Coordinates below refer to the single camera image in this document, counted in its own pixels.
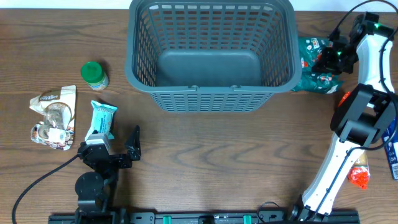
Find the teal toilet wipes pack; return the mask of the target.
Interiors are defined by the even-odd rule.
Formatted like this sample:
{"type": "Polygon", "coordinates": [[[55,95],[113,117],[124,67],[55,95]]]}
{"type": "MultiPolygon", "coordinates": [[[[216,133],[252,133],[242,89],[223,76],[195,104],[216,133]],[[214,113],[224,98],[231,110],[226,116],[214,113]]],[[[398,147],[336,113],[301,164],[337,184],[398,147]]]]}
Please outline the teal toilet wipes pack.
{"type": "Polygon", "coordinates": [[[97,133],[103,133],[107,135],[109,140],[114,139],[114,136],[111,133],[111,127],[114,114],[118,110],[118,107],[102,104],[94,100],[91,101],[91,105],[93,107],[93,115],[90,128],[85,136],[85,140],[87,140],[95,131],[97,133]]]}

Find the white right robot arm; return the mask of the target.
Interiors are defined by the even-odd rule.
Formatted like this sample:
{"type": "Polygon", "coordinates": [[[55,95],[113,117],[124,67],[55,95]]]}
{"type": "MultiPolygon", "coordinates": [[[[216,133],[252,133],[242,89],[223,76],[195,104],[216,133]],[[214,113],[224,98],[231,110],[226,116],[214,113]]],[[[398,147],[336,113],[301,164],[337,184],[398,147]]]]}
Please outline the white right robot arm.
{"type": "MultiPolygon", "coordinates": [[[[300,80],[294,11],[272,5],[155,2],[131,6],[125,74],[168,112],[250,112],[300,80]]],[[[396,117],[396,96],[365,80],[331,119],[328,156],[302,197],[301,220],[331,213],[349,165],[396,117]]]]}

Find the grey plastic basket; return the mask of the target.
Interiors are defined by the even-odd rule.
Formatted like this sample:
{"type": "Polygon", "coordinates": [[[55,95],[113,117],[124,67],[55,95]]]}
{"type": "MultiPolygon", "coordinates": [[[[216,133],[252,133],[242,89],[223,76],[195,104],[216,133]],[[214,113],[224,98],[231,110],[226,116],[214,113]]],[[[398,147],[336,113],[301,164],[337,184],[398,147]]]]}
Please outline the grey plastic basket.
{"type": "Polygon", "coordinates": [[[172,113],[250,112],[301,79],[288,0],[134,0],[125,76],[172,113]]]}

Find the green coffee bag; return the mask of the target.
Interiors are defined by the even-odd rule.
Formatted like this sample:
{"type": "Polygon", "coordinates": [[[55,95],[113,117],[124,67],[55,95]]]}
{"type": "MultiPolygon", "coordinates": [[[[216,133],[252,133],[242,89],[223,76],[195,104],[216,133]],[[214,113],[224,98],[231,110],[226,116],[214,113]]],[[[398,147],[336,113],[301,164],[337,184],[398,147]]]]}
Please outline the green coffee bag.
{"type": "Polygon", "coordinates": [[[309,91],[319,94],[331,94],[338,91],[343,84],[343,80],[340,80],[337,75],[312,71],[312,67],[320,58],[322,50],[326,47],[332,47],[333,42],[325,38],[299,37],[298,46],[302,76],[292,91],[309,91]]]}

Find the blue tissue pack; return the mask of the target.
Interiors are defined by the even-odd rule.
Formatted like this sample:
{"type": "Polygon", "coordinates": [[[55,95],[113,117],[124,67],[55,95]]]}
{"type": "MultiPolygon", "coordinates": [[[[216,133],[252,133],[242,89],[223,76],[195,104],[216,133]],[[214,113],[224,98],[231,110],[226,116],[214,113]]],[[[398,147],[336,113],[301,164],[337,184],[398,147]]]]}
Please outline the blue tissue pack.
{"type": "MultiPolygon", "coordinates": [[[[387,141],[391,136],[395,128],[395,120],[389,125],[382,135],[382,141],[387,141]]],[[[384,146],[386,152],[387,161],[392,174],[392,179],[397,181],[397,134],[392,140],[384,146]]]]}

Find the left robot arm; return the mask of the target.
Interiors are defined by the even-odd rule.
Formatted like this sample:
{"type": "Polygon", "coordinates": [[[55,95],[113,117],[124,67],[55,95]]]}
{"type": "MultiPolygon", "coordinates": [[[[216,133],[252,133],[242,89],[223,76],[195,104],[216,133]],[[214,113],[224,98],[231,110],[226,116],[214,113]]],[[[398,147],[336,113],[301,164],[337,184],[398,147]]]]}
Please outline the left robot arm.
{"type": "Polygon", "coordinates": [[[130,217],[125,208],[113,206],[119,170],[130,168],[127,154],[111,155],[104,144],[81,143],[77,156],[92,168],[76,181],[78,209],[75,222],[81,224],[128,224],[130,217]]]}

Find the green lid seasoning jar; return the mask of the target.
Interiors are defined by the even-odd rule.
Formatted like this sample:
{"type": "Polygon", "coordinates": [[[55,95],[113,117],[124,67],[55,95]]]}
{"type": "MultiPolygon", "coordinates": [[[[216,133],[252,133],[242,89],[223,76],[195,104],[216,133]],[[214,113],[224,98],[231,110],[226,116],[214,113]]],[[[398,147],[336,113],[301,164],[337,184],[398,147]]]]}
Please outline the green lid seasoning jar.
{"type": "Polygon", "coordinates": [[[98,62],[86,62],[81,67],[80,74],[93,90],[104,90],[109,85],[109,78],[98,62]]]}

